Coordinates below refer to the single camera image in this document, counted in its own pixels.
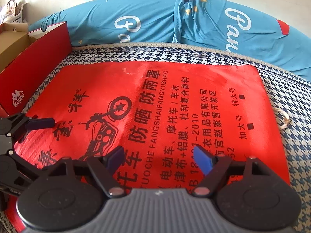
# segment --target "screw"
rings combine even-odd
[[[194,193],[199,196],[205,196],[210,193],[210,190],[207,187],[197,187],[194,190]]]
[[[124,189],[121,187],[112,187],[109,189],[109,194],[112,196],[119,196],[124,194]]]

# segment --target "white rope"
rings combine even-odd
[[[284,130],[288,127],[288,125],[290,124],[290,116],[288,115],[287,112],[285,112],[284,110],[280,109],[280,108],[273,108],[273,111],[281,113],[281,115],[283,115],[283,121],[284,124],[282,126],[279,126],[279,130]]]

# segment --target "kappa logo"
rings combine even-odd
[[[13,106],[16,108],[21,103],[25,95],[23,91],[15,90],[15,92],[12,93],[12,96],[13,96]]]

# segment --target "houndstooth fabric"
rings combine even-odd
[[[95,47],[73,51],[66,57],[40,85],[29,100],[24,111],[27,112],[44,88],[61,68],[74,64],[90,64],[107,61],[169,61],[191,64],[245,65],[255,66],[262,78],[273,107],[279,107],[290,116],[290,125],[281,131],[282,141],[290,172],[292,187],[302,200],[302,212],[295,229],[305,233],[311,231],[311,84],[290,72],[264,62],[255,62],[237,54],[219,50],[196,50],[195,47],[174,47],[174,44],[153,44],[147,46]],[[276,114],[276,120],[282,125],[282,116]]]

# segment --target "white cursive letter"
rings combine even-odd
[[[233,11],[233,12],[236,12],[236,13],[240,13],[241,15],[245,16],[245,18],[247,19],[247,26],[244,27],[244,26],[242,26],[242,25],[240,24],[240,22],[245,23],[245,20],[242,19],[242,18],[240,18],[240,15],[237,15],[236,17],[231,16],[231,15],[228,13],[229,11]],[[236,9],[228,8],[228,9],[225,10],[225,13],[226,13],[226,15],[227,15],[229,18],[232,18],[232,19],[236,20],[236,21],[238,22],[238,25],[240,26],[240,28],[241,28],[242,30],[248,31],[248,30],[251,28],[251,26],[252,26],[251,19],[248,17],[248,15],[246,15],[246,14],[243,13],[242,11],[239,11],[239,10],[236,10]]]
[[[127,20],[125,21],[125,24],[124,25],[118,25],[118,22],[120,22],[121,20],[124,20],[124,19],[134,19],[136,21],[136,28],[135,29],[131,29],[129,28],[129,26],[133,26],[134,23],[129,23]],[[141,23],[140,23],[140,20],[138,17],[135,17],[135,16],[124,16],[124,17],[120,17],[118,18],[115,22],[114,22],[114,27],[116,28],[124,28],[126,27],[126,29],[129,31],[129,32],[137,32],[139,31],[140,27],[141,27]]]
[[[120,43],[130,42],[130,39],[131,39],[131,37],[127,34],[120,34],[118,35],[118,38],[121,40]]]
[[[231,44],[226,44],[226,50],[227,51],[230,51],[229,50],[229,47],[232,47],[233,49],[238,49],[238,47],[237,46],[235,46],[235,45],[238,45],[238,42],[237,41],[235,41],[235,40],[233,40],[233,39],[231,39],[230,38],[230,36],[232,35],[232,36],[234,36],[234,37],[238,37],[238,34],[239,34],[239,31],[237,30],[237,28],[235,28],[235,27],[233,27],[232,25],[228,25],[227,26],[227,29],[228,29],[228,33],[227,33],[227,41]]]

